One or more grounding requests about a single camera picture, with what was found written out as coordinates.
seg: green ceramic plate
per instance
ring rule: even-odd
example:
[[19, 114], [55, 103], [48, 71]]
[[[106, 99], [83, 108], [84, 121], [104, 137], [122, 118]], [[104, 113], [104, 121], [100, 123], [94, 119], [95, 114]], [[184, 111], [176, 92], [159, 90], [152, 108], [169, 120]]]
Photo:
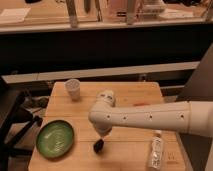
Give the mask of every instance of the green ceramic plate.
[[74, 142], [72, 126], [63, 120], [55, 120], [45, 125], [39, 132], [36, 147], [46, 158], [56, 158], [65, 154]]

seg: paper cup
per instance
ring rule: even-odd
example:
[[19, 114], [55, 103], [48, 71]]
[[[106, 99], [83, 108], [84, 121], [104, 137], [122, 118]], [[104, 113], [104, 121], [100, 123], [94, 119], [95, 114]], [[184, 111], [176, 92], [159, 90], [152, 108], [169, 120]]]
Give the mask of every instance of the paper cup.
[[65, 82], [65, 87], [69, 92], [73, 101], [77, 101], [80, 98], [80, 81], [77, 79], [70, 79]]

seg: chair armrest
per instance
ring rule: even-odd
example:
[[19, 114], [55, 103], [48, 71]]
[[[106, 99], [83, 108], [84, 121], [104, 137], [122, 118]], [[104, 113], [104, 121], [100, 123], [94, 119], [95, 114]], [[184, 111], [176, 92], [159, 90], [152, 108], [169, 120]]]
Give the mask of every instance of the chair armrest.
[[11, 126], [14, 114], [23, 101], [24, 95], [19, 90], [9, 89], [0, 94], [0, 137], [2, 132], [9, 131], [8, 126]]

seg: wooden tabletop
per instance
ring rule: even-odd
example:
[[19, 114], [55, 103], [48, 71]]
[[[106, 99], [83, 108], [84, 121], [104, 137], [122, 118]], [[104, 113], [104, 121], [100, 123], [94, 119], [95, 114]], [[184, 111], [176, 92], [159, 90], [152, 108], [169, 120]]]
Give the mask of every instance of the wooden tabletop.
[[[74, 128], [75, 140], [71, 150], [62, 158], [48, 160], [34, 149], [29, 171], [147, 171], [153, 130], [114, 127], [105, 137], [101, 154], [93, 151], [100, 137], [88, 120], [88, 112], [100, 91], [115, 92], [116, 106], [163, 103], [162, 94], [154, 82], [81, 82], [81, 99], [73, 102], [64, 82], [57, 82], [52, 91], [43, 126], [63, 119]], [[165, 142], [163, 171], [184, 171], [186, 165], [174, 132], [163, 131]]]
[[[95, 9], [94, 1], [91, 1], [92, 2], [91, 11], [89, 13], [86, 13], [84, 11], [83, 2], [84, 2], [83, 0], [75, 1], [79, 22], [91, 21], [91, 23], [94, 23], [94, 21], [97, 21], [97, 10]], [[104, 22], [110, 23], [114, 20], [110, 21], [112, 18], [109, 17], [106, 2], [107, 1], [105, 0], [104, 1], [100, 0], [100, 5]], [[193, 12], [195, 17], [201, 17], [202, 13], [206, 10], [206, 8], [203, 6], [186, 7], [182, 4], [169, 4], [169, 5], [166, 4], [166, 6], [167, 8], [170, 9]], [[40, 2], [32, 4], [25, 3], [25, 0], [17, 0], [17, 1], [0, 0], [0, 13], [4, 9], [15, 9], [15, 8], [30, 8], [30, 12], [26, 16], [25, 21], [12, 24], [1, 24], [0, 27], [69, 23], [69, 16], [67, 12], [66, 3], [57, 3], [56, 0], [41, 0]]]

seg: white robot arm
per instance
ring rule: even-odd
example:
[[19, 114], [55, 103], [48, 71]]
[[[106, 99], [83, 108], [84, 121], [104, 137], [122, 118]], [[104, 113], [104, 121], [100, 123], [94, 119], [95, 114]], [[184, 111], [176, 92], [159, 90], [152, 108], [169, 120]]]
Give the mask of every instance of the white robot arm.
[[113, 126], [177, 131], [213, 137], [213, 102], [175, 102], [140, 107], [114, 107], [110, 90], [100, 93], [89, 113], [98, 134], [106, 136]]

